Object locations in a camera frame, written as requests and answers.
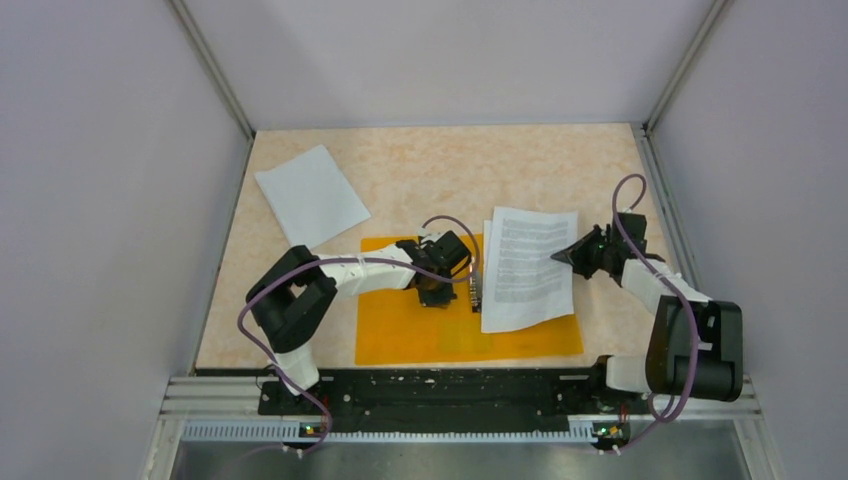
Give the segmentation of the metal folder clip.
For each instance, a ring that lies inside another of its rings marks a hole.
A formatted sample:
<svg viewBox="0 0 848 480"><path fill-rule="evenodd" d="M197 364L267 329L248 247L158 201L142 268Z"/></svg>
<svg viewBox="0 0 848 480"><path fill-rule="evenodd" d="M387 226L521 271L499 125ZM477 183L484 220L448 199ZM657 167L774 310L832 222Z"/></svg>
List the metal folder clip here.
<svg viewBox="0 0 848 480"><path fill-rule="evenodd" d="M482 278L479 268L471 263L468 267L469 300L472 313L480 313L482 310Z"/></svg>

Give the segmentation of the orange plastic folder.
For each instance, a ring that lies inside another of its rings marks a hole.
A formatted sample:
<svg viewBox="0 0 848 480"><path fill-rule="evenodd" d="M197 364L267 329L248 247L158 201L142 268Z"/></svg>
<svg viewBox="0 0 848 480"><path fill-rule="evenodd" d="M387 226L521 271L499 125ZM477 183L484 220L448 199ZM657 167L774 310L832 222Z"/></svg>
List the orange plastic folder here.
<svg viewBox="0 0 848 480"><path fill-rule="evenodd" d="M424 307L417 291L380 290L358 297L357 366L511 361L584 353L578 318L562 316L508 333L485 334L469 286L453 288L445 308Z"/></svg>

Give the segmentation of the printed paper stack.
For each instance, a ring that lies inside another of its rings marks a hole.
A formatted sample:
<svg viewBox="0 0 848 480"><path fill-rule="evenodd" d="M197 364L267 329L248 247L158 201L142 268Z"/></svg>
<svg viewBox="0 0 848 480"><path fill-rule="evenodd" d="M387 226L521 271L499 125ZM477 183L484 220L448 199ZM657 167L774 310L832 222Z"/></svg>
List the printed paper stack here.
<svg viewBox="0 0 848 480"><path fill-rule="evenodd" d="M573 270L552 255L577 240L578 213L498 206L486 237L481 331L509 333L575 313Z"/></svg>

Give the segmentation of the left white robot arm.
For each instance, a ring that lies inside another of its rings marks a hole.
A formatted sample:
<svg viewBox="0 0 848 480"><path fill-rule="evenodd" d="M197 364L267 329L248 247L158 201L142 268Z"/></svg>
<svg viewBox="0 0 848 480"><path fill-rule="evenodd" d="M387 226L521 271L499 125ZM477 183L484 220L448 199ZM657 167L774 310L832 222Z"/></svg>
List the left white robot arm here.
<svg viewBox="0 0 848 480"><path fill-rule="evenodd" d="M478 250L452 231L353 256L316 255L303 245L289 249L246 295L247 311L268 341L272 367L285 375L283 401L302 414L319 404L320 375L310 341L336 298L412 289L422 306L447 307Z"/></svg>

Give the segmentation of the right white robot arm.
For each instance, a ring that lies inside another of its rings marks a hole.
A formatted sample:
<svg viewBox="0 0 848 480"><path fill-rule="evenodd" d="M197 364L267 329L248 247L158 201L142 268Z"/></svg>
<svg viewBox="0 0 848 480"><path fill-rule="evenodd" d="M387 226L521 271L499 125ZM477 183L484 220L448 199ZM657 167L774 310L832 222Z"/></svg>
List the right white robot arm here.
<svg viewBox="0 0 848 480"><path fill-rule="evenodd" d="M737 400L743 389L741 308L696 291L661 256L648 253L646 229L643 215L620 213L551 256L585 279L609 274L654 316L645 354L599 358L604 374L586 385L589 404L612 412L627 392Z"/></svg>

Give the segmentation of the blank white paper sheet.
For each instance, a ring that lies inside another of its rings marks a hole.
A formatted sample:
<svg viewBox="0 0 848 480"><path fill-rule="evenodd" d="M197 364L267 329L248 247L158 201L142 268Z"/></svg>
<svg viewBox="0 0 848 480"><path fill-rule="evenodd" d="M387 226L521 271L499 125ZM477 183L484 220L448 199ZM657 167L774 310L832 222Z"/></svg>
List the blank white paper sheet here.
<svg viewBox="0 0 848 480"><path fill-rule="evenodd" d="M254 178L292 246L317 247L371 218L323 145Z"/></svg>

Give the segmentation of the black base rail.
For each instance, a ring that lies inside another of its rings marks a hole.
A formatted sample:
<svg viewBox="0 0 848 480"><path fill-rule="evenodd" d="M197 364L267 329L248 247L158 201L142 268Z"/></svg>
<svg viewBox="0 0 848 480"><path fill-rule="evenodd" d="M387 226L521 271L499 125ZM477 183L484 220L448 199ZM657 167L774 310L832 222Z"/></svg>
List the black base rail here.
<svg viewBox="0 0 848 480"><path fill-rule="evenodd" d="M604 386L599 363L579 368L322 369L292 395L261 387L262 416L332 416L332 432L554 432L579 415L620 420L647 411L636 393Z"/></svg>

